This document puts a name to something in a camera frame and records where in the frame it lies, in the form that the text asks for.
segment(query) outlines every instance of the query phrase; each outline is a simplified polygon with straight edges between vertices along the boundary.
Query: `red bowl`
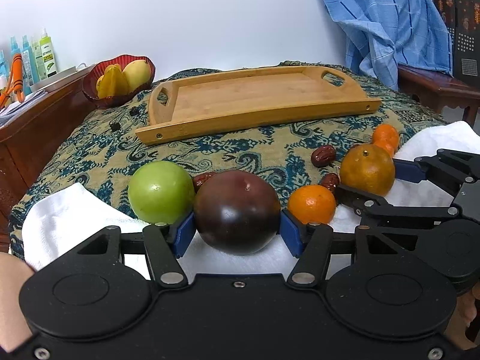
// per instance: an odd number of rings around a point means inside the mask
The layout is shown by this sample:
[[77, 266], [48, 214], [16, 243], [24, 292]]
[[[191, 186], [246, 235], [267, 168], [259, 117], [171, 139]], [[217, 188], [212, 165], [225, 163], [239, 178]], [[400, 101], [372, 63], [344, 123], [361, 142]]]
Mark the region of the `red bowl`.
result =
[[[130, 92], [128, 94], [124, 94], [121, 96], [110, 96], [110, 97], [105, 97], [104, 99], [99, 99], [97, 96], [97, 81], [98, 79], [103, 75], [105, 68], [108, 65], [114, 65], [114, 64], [120, 64], [121, 69], [123, 70], [125, 66], [127, 66], [130, 62], [136, 61], [137, 59], [143, 59], [147, 61], [147, 63], [150, 65], [150, 79], [148, 79], [148, 82], [146, 82], [143, 85], [140, 85], [137, 89], [135, 89], [133, 92]], [[88, 100], [90, 100], [92, 103], [94, 103], [97, 108], [111, 108], [111, 107], [118, 107], [119, 105], [123, 105], [126, 102], [130, 101], [133, 99], [136, 94], [140, 91], [144, 91], [146, 89], [150, 89], [153, 83], [153, 79], [155, 77], [155, 65], [153, 62], [145, 57], [145, 56], [133, 56], [133, 55], [120, 55], [116, 58], [113, 58], [109, 61], [103, 61], [98, 63], [90, 73], [88, 73], [84, 78], [83, 78], [83, 84], [82, 84], [82, 91], [83, 94], [87, 97]]]

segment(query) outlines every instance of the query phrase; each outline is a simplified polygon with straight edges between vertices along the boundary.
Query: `black robotic gripper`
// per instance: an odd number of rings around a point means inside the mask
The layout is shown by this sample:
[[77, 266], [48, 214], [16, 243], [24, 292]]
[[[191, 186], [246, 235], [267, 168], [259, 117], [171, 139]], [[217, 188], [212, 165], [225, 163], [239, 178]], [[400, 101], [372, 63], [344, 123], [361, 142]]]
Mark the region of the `black robotic gripper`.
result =
[[[0, 359], [480, 359], [443, 335], [456, 297], [480, 278], [480, 156], [441, 149], [395, 168], [451, 205], [396, 207], [339, 185], [338, 203], [361, 216], [353, 234], [284, 210], [279, 234], [298, 258], [287, 280], [198, 274], [189, 284], [177, 258], [195, 233], [192, 212], [142, 233], [107, 226], [25, 283], [34, 334]], [[144, 254], [151, 280], [125, 254]], [[332, 254], [352, 264], [326, 280]]]

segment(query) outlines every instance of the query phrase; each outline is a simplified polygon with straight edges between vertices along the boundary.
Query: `patterned tablecloth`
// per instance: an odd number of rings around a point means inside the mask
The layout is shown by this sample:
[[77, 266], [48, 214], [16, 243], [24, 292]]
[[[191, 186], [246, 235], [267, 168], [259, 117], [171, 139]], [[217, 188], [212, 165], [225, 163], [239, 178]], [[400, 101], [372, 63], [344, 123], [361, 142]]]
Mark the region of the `patterned tablecloth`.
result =
[[[280, 65], [307, 64], [286, 61]], [[318, 183], [326, 173], [335, 171], [353, 144], [370, 142], [373, 130], [380, 123], [395, 126], [402, 143], [426, 127], [445, 124], [430, 109], [388, 89], [377, 79], [354, 75], [341, 66], [330, 67], [351, 75], [369, 96], [382, 98], [379, 110], [370, 115], [251, 128], [153, 147], [143, 145], [135, 135], [136, 128], [148, 125], [147, 103], [151, 91], [140, 92], [123, 106], [93, 111], [58, 148], [36, 183], [13, 207], [9, 218], [12, 252], [23, 257], [22, 225], [32, 205], [75, 182], [135, 218], [127, 197], [130, 176], [145, 163], [168, 160], [193, 176], [226, 169], [253, 172], [275, 188], [282, 206], [286, 206], [290, 194], [298, 187]], [[215, 72], [218, 71], [190, 69], [174, 74], [169, 80]], [[337, 161], [317, 169], [310, 156], [314, 149], [325, 144], [337, 149]]]

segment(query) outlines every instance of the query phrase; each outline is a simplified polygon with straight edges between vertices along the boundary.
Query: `wooden table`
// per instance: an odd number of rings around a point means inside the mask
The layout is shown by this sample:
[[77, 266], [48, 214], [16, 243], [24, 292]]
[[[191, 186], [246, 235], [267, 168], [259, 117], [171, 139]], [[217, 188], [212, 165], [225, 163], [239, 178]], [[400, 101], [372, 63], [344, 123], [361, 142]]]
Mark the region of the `wooden table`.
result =
[[7, 225], [11, 208], [95, 108], [82, 93], [82, 79], [50, 93], [15, 121], [0, 127], [0, 251], [7, 251], [10, 244]]
[[464, 108], [463, 120], [473, 127], [480, 105], [480, 90], [447, 74], [398, 65], [400, 91], [441, 114], [443, 108]]

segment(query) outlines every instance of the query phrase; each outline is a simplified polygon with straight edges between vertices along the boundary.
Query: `black box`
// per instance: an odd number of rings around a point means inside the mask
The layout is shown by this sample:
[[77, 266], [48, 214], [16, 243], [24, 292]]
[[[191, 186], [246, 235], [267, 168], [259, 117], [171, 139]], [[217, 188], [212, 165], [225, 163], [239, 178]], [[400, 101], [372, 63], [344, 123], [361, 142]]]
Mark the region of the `black box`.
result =
[[433, 0], [452, 36], [453, 76], [480, 89], [480, 0]]

